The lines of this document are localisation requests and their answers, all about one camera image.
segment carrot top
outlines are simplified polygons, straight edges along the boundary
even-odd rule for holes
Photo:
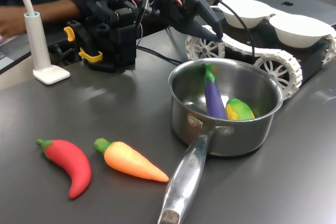
[[[105,138],[99,138],[95,140],[93,148],[95,148],[98,152],[101,152],[104,155],[107,148],[113,143],[114,142],[111,143],[107,141]]]

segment toy red chili pepper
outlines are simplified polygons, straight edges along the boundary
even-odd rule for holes
[[[88,187],[91,167],[84,152],[75,144],[65,140],[37,140],[47,158],[62,167],[71,177],[69,198],[75,199]]]

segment saucepan handle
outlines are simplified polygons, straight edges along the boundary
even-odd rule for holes
[[[158,224],[180,224],[200,183],[213,131],[201,134],[189,148],[169,181]]]

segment paper bowl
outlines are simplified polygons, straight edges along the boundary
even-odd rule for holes
[[[273,13],[268,5],[255,0],[223,0],[245,23],[247,28],[257,26],[263,18]],[[244,29],[242,24],[233,13],[222,3],[218,4],[219,9],[224,12],[226,21],[233,27]]]
[[[307,48],[331,33],[331,27],[317,19],[301,15],[280,14],[269,20],[279,40],[290,47]]]

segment stainless steel saucepan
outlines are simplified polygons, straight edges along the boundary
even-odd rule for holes
[[[253,120],[229,121],[206,115],[205,64],[211,64],[224,104],[238,98]],[[207,58],[178,66],[169,76],[172,130],[190,145],[172,176],[158,224],[180,224],[195,196],[207,153],[232,157],[250,153],[264,142],[274,113],[282,105],[281,88],[266,72],[244,62]]]

